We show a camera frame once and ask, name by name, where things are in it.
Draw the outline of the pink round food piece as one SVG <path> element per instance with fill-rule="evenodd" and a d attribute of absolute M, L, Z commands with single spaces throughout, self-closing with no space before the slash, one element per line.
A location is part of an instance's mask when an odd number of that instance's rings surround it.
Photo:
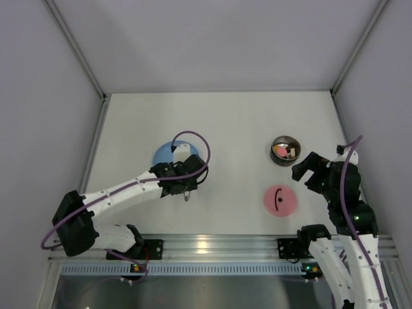
<path fill-rule="evenodd" d="M 280 147 L 277 151 L 276 151 L 276 155 L 278 155 L 281 158 L 286 158 L 288 155 L 288 151 L 286 148 L 284 147 Z"/>

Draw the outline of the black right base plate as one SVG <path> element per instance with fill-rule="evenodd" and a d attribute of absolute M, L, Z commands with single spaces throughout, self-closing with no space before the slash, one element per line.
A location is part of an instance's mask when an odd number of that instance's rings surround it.
<path fill-rule="evenodd" d="M 281 259 L 294 261 L 313 258 L 305 243 L 302 243 L 297 238 L 278 238 L 277 247 Z"/>

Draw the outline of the pink lid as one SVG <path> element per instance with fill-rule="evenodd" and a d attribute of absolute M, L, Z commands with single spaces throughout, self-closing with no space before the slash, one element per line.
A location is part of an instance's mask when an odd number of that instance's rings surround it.
<path fill-rule="evenodd" d="M 271 215 L 287 217 L 296 210 L 297 197 L 289 187 L 275 185 L 265 191 L 263 205 Z"/>

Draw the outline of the blue plate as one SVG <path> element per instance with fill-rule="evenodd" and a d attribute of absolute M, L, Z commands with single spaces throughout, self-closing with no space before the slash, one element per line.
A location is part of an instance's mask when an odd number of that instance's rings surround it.
<path fill-rule="evenodd" d="M 184 143 L 187 143 L 191 146 L 191 155 L 199 154 L 197 148 L 186 141 L 177 140 L 174 143 L 174 146 L 177 146 L 179 144 L 184 144 Z M 171 142 L 167 142 L 164 145 L 160 146 L 154 153 L 153 159 L 152 159 L 152 165 L 156 165 L 160 163 L 170 163 L 170 162 L 173 162 Z"/>

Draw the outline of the left aluminium frame post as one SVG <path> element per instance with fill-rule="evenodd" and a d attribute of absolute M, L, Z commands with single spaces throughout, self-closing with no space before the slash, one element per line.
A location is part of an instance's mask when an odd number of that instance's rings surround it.
<path fill-rule="evenodd" d="M 53 19 L 53 22 L 59 29 L 64 40 L 68 44 L 68 47 L 73 52 L 78 64 L 80 65 L 83 73 L 86 75 L 89 83 L 92 85 L 95 93 L 98 95 L 100 100 L 105 101 L 107 95 L 97 80 L 91 66 L 88 63 L 88 60 L 84 56 L 80 45 L 78 44 L 75 36 L 72 34 L 70 27 L 68 26 L 64 16 L 62 15 L 59 7 L 55 1 L 52 0 L 42 0 L 41 3 L 44 5 L 45 9 L 48 11 L 50 17 Z"/>

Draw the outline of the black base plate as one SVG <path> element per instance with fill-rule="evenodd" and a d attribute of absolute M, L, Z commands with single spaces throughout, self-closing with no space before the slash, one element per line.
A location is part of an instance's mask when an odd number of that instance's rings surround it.
<path fill-rule="evenodd" d="M 162 239 L 147 239 L 142 244 L 133 245 L 126 252 L 115 250 L 115 253 L 134 260 L 161 260 L 163 248 L 164 241 Z"/>
<path fill-rule="evenodd" d="M 302 243 L 297 238 L 278 238 L 277 247 L 281 259 L 294 261 L 313 258 L 305 243 Z"/>

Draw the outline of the aluminium frame post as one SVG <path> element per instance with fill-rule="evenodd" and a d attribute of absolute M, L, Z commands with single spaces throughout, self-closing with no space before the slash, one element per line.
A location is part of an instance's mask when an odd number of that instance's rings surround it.
<path fill-rule="evenodd" d="M 45 9 L 48 11 L 50 17 L 53 19 L 53 22 L 59 29 L 64 40 L 68 44 L 68 47 L 73 52 L 78 64 L 80 65 L 83 73 L 86 75 L 89 83 L 92 85 L 95 93 L 98 95 L 100 100 L 105 101 L 107 95 L 97 80 L 91 66 L 88 63 L 88 60 L 84 56 L 80 45 L 78 44 L 75 36 L 72 34 L 70 27 L 68 26 L 64 16 L 62 15 L 59 7 L 55 1 L 52 0 L 42 0 L 41 3 L 44 5 Z"/>
<path fill-rule="evenodd" d="M 382 16 L 385 14 L 388 6 L 391 4 L 390 0 L 380 0 L 377 2 L 375 8 L 373 9 L 371 15 L 368 17 L 359 37 L 355 41 L 353 48 L 345 60 L 345 63 L 340 70 L 333 86 L 330 89 L 330 94 L 332 98 L 335 98 L 336 94 L 340 90 L 341 86 L 343 85 L 346 77 L 350 73 L 351 69 L 355 65 L 355 62 L 360 57 L 362 50 L 366 46 L 367 41 L 371 37 L 373 31 L 376 29 L 379 21 L 381 20 Z"/>

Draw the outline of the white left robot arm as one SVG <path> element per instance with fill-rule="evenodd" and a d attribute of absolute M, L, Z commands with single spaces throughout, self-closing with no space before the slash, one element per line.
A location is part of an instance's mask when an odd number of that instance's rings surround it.
<path fill-rule="evenodd" d="M 146 201 L 190 193 L 208 173 L 206 163 L 192 154 L 183 162 L 156 164 L 137 178 L 106 190 L 67 193 L 52 219 L 65 254 L 74 257 L 102 249 L 107 259 L 142 258 L 145 241 L 138 229 L 105 220 Z"/>

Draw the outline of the steel lunch box bowl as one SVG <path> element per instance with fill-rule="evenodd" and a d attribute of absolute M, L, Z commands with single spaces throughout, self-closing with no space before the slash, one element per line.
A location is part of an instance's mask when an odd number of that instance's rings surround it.
<path fill-rule="evenodd" d="M 291 166 L 301 154 L 301 144 L 291 136 L 279 136 L 273 140 L 269 154 L 275 164 Z"/>

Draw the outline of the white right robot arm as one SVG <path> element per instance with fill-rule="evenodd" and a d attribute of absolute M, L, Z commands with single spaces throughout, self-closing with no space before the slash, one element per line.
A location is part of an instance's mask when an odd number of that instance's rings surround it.
<path fill-rule="evenodd" d="M 357 154 L 349 149 L 338 154 L 330 161 L 311 152 L 293 166 L 292 178 L 299 181 L 307 171 L 313 173 L 305 185 L 326 200 L 343 252 L 334 247 L 331 234 L 321 224 L 299 229 L 298 240 L 320 266 L 336 308 L 391 308 L 375 213 L 361 200 Z"/>

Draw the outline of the right aluminium frame post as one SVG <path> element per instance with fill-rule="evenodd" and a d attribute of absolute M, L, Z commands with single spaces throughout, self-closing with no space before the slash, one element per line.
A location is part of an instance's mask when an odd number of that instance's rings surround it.
<path fill-rule="evenodd" d="M 345 60 L 345 63 L 340 70 L 333 86 L 330 89 L 330 94 L 332 98 L 335 98 L 336 94 L 340 90 L 341 86 L 343 85 L 346 77 L 350 73 L 351 69 L 355 65 L 355 62 L 360 57 L 362 50 L 366 46 L 367 41 L 371 37 L 373 31 L 376 29 L 379 21 L 381 20 L 382 16 L 385 14 L 388 6 L 391 4 L 390 0 L 380 0 L 377 2 L 375 8 L 373 9 L 371 15 L 368 17 L 359 37 L 355 41 L 353 48 Z"/>

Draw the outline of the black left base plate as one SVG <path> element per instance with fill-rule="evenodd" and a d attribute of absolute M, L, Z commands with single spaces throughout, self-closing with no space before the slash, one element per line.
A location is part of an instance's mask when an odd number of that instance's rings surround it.
<path fill-rule="evenodd" d="M 163 248 L 164 241 L 162 239 L 147 239 L 142 244 L 133 245 L 126 252 L 115 250 L 115 253 L 134 260 L 161 260 Z"/>

